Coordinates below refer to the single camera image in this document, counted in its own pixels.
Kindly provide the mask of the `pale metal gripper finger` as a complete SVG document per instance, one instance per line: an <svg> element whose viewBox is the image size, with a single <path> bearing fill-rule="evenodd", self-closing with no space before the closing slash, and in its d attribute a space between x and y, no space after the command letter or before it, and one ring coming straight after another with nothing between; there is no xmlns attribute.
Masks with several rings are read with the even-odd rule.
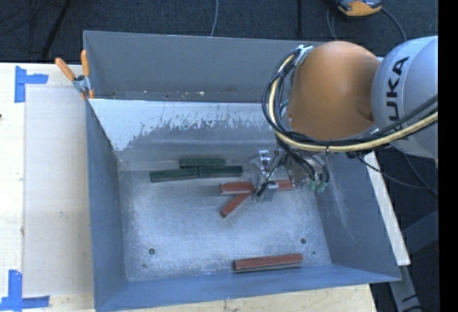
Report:
<svg viewBox="0 0 458 312"><path fill-rule="evenodd" d="M251 194L253 201L258 203L270 202L278 191L278 184L275 181L264 182Z"/></svg>
<svg viewBox="0 0 458 312"><path fill-rule="evenodd" d="M259 150L249 159L252 185L262 185L271 171L272 155L269 150Z"/></svg>

